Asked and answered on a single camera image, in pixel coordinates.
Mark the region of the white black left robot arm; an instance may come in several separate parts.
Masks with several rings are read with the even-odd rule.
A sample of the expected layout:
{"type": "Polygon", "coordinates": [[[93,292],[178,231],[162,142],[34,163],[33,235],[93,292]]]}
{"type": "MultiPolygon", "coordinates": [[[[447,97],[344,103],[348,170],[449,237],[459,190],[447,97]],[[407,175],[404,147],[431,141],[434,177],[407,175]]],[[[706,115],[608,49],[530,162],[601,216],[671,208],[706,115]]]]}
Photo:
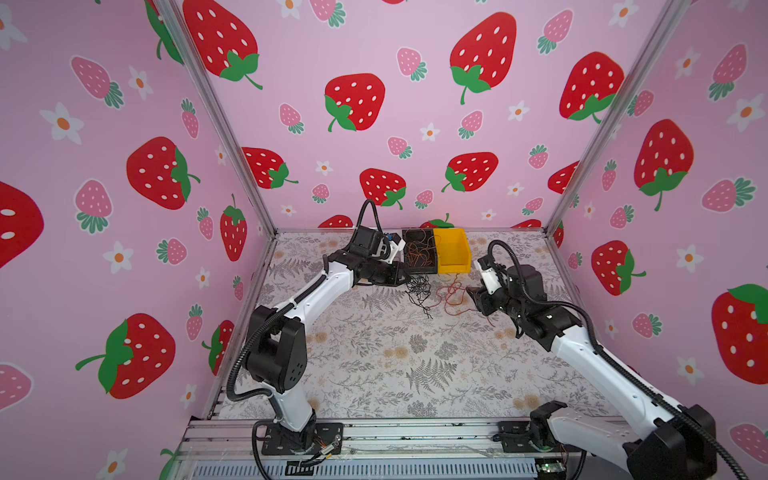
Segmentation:
{"type": "Polygon", "coordinates": [[[374,202],[364,201],[349,242],[322,258],[321,270],[303,289],[274,307],[252,311],[226,381],[227,399],[266,398],[279,438],[294,452],[309,451],[317,417],[301,385],[308,366],[306,328],[357,285],[406,284],[410,275],[397,259],[405,246],[399,235],[383,231],[374,202]]]}

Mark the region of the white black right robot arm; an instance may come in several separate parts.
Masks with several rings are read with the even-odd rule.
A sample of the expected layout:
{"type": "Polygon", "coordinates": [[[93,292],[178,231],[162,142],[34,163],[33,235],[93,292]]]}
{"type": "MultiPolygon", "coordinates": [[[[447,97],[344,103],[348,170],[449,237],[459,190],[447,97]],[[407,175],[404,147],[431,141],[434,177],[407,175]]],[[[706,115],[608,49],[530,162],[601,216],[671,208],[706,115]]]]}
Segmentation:
{"type": "Polygon", "coordinates": [[[488,244],[475,265],[482,276],[468,294],[484,316],[503,313],[518,337],[527,336],[578,371],[620,413],[629,431],[586,418],[561,401],[535,409],[523,433],[498,433],[538,451],[571,445],[625,470],[634,479],[709,479],[724,462],[738,479],[747,476],[718,441],[714,418],[701,406],[685,407],[645,381],[599,343],[594,324],[581,307],[550,301],[539,272],[514,259],[506,267],[494,250],[514,252],[502,240],[488,244]]]}

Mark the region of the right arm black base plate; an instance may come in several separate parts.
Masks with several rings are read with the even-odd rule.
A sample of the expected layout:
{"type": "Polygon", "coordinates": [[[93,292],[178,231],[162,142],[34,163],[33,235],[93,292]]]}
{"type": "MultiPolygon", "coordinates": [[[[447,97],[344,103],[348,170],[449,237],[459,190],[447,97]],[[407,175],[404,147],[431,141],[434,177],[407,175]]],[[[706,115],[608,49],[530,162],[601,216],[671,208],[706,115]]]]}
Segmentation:
{"type": "Polygon", "coordinates": [[[578,453],[580,448],[563,444],[554,439],[551,433],[529,421],[501,421],[498,431],[491,439],[500,443],[505,453],[578,453]]]}

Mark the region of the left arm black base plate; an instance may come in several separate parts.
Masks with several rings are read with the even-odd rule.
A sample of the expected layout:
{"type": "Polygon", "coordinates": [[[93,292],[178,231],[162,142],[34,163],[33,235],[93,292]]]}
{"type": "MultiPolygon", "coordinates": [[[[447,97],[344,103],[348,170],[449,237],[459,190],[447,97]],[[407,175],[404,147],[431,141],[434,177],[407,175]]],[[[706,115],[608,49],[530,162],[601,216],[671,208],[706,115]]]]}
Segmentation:
{"type": "Polygon", "coordinates": [[[279,424],[269,424],[258,434],[260,453],[267,456],[313,456],[320,452],[336,455],[341,452],[344,424],[337,422],[310,423],[302,432],[293,432],[279,424]]]}

